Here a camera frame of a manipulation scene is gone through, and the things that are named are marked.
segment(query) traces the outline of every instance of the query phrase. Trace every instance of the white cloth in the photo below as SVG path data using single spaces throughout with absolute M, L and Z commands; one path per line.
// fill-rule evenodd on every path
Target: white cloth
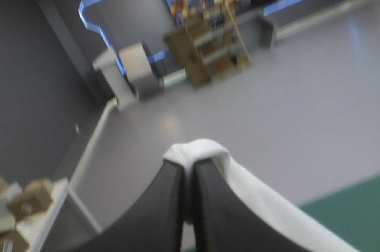
M 232 191 L 243 203 L 288 239 L 313 252 L 352 252 L 355 248 L 291 204 L 240 166 L 229 151 L 215 141 L 199 139 L 174 144 L 164 159 L 185 168 L 189 180 L 194 163 L 212 158 Z

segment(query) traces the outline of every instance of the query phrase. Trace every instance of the green floor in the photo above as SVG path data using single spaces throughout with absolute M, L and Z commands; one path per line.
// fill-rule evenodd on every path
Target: green floor
M 301 209 L 359 251 L 380 252 L 380 176 Z

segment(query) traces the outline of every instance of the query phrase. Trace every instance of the white shelf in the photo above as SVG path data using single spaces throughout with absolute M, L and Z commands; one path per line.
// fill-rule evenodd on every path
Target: white shelf
M 29 217 L 17 223 L 17 230 L 29 243 L 27 252 L 39 252 L 52 229 L 53 223 L 67 197 L 69 183 L 66 178 L 53 183 L 50 208 L 43 213 Z

